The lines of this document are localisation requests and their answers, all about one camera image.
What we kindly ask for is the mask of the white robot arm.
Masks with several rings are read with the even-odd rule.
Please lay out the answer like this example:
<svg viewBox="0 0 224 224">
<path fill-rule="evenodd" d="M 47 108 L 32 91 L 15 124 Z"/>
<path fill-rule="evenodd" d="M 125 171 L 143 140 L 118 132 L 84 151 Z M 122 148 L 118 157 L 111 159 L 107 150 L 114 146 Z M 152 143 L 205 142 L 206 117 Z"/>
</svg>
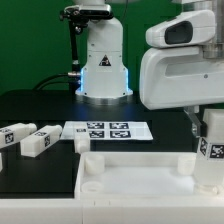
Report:
<svg viewBox="0 0 224 224">
<path fill-rule="evenodd" d="M 118 97 L 126 86 L 122 26 L 110 7 L 118 0 L 73 1 L 72 14 L 85 18 L 89 31 L 83 92 Z M 183 107 L 194 117 L 196 106 L 224 101 L 224 0 L 174 1 L 181 14 L 146 31 L 140 99 L 150 110 Z"/>
</svg>

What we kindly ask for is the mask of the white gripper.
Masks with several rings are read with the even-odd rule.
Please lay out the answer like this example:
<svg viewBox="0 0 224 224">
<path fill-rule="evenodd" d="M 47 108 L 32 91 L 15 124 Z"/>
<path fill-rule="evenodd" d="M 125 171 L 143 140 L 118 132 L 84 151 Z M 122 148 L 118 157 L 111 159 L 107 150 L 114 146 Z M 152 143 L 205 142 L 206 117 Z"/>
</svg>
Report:
<svg viewBox="0 0 224 224">
<path fill-rule="evenodd" d="M 150 46 L 140 67 L 140 99 L 149 109 L 196 106 L 224 101 L 224 59 L 204 56 L 216 34 L 211 10 L 183 12 L 146 31 Z M 192 134 L 201 136 L 198 107 L 185 107 Z"/>
</svg>

